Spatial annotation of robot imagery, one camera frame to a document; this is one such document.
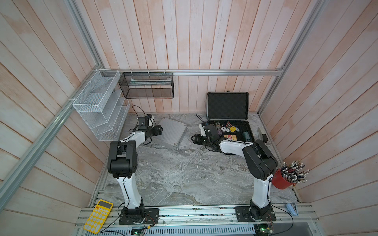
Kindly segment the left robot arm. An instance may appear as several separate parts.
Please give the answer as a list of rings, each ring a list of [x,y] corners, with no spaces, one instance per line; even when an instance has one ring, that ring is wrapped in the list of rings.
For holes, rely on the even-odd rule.
[[[120,225],[147,224],[151,228],[158,222],[158,209],[152,213],[145,210],[143,199],[139,194],[135,173],[138,167],[137,148],[153,136],[161,135],[163,128],[157,125],[153,115],[138,118],[131,134],[110,144],[107,170],[120,185],[124,206],[120,213]]]

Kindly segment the silver poker set case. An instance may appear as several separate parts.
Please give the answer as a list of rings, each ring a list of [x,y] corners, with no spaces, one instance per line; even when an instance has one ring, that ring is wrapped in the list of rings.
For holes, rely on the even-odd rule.
[[[163,118],[159,125],[163,128],[162,134],[152,137],[152,141],[170,149],[177,149],[188,126],[168,118]]]

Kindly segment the black poker set case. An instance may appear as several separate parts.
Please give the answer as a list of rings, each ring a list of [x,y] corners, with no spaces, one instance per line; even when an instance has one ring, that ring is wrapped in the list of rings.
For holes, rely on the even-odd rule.
[[[244,141],[243,132],[249,132],[252,142],[255,140],[249,118],[248,92],[208,92],[206,98],[206,118],[209,124],[219,122],[222,126],[222,136],[236,135],[238,141]]]

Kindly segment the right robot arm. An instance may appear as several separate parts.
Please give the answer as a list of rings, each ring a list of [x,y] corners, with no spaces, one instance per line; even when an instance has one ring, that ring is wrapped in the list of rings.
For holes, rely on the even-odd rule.
[[[202,145],[210,151],[234,154],[245,159],[249,172],[254,177],[253,196],[249,206],[237,206],[238,222],[260,222],[277,220],[270,201],[271,180],[278,162],[262,140],[241,142],[220,137],[213,124],[201,124],[200,134],[191,137],[194,144]]]

